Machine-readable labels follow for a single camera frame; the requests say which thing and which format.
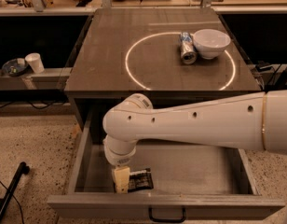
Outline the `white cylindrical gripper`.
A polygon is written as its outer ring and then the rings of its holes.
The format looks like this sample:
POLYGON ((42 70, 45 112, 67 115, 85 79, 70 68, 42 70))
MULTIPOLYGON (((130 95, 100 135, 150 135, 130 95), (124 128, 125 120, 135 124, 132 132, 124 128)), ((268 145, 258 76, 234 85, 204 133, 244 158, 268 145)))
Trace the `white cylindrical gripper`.
POLYGON ((103 140, 105 158, 113 166, 112 177, 116 193, 127 193, 130 182, 130 168, 128 165, 136 152, 136 141, 121 141, 107 135, 103 140))

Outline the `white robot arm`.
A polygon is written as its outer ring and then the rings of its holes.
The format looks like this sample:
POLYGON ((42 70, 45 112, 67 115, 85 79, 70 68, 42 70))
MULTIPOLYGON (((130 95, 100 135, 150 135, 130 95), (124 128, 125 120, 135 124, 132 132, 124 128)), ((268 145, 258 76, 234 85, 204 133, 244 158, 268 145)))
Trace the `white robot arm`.
POLYGON ((155 109, 134 93, 104 115, 105 158, 129 168, 136 145, 158 139, 287 155, 287 90, 155 109))

